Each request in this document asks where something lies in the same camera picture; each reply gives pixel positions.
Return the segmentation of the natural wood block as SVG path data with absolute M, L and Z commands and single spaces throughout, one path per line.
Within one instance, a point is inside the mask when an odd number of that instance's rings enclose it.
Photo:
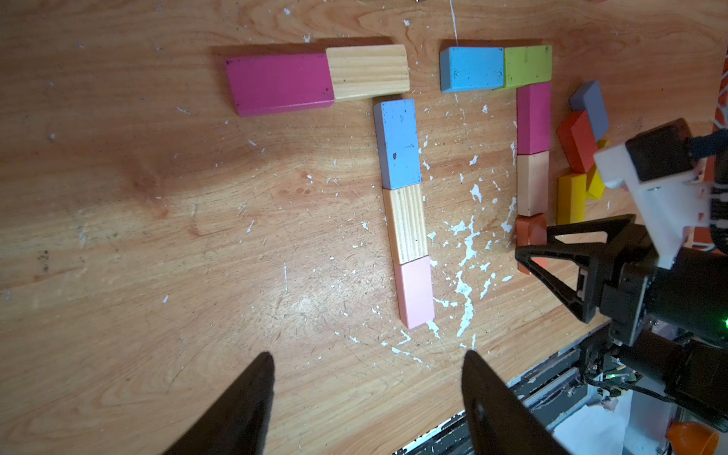
M 421 185 L 384 190 L 392 259 L 404 265 L 428 255 L 424 201 Z
M 326 49 L 335 102 L 401 95 L 411 89 L 404 45 Z
M 549 202 L 548 151 L 534 155 L 518 155 L 517 207 L 519 216 L 534 216 L 545 213 Z

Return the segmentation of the orange block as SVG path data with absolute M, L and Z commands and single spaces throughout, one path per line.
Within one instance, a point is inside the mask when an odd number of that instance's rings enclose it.
M 517 247 L 545 246 L 547 244 L 547 228 L 545 213 L 533 216 L 519 215 L 516 220 Z

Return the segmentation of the green block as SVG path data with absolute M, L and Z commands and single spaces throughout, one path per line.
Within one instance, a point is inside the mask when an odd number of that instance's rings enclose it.
M 504 49 L 504 88 L 546 83 L 552 79 L 553 48 L 549 45 Z

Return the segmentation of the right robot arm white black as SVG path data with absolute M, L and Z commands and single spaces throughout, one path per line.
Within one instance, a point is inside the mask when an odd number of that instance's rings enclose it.
M 632 215 L 548 227 L 543 246 L 516 261 L 579 320 L 610 319 L 584 349 L 582 377 L 611 390 L 600 361 L 612 356 L 656 381 L 657 398 L 727 430 L 727 258 L 680 248 L 658 265 L 648 230 Z

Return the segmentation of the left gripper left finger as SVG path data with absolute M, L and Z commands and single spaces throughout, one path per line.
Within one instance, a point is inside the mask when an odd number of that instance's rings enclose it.
M 262 352 L 167 454 L 261 454 L 271 417 L 274 358 Z

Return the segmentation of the magenta block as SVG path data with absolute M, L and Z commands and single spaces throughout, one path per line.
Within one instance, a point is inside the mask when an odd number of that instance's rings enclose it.
M 551 83 L 536 83 L 517 89 L 519 155 L 534 155 L 550 149 Z
M 240 117 L 323 108 L 335 102 L 323 53 L 230 58 L 226 72 Z

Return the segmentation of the pink block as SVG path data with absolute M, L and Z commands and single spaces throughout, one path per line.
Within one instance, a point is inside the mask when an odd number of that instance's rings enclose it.
M 394 266 L 400 318 L 411 330 L 435 318 L 430 257 Z

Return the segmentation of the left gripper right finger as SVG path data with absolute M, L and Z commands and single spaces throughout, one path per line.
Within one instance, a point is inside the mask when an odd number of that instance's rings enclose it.
M 472 350 L 464 356 L 462 394 L 476 454 L 568 454 Z

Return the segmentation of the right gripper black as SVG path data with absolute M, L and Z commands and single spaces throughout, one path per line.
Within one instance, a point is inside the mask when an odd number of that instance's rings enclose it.
M 635 214 L 548 227 L 545 246 L 519 246 L 515 258 L 539 279 L 581 322 L 595 317 L 597 306 L 612 320 L 610 336 L 633 345 L 646 317 L 670 323 L 718 347 L 727 345 L 727 257 L 681 248 L 670 269 L 658 267 L 657 250 L 644 227 L 627 227 Z M 598 301 L 586 303 L 536 263 L 537 258 L 571 262 L 589 270 L 597 244 L 556 244 L 559 236 L 604 232 L 616 249 L 614 262 L 601 279 Z

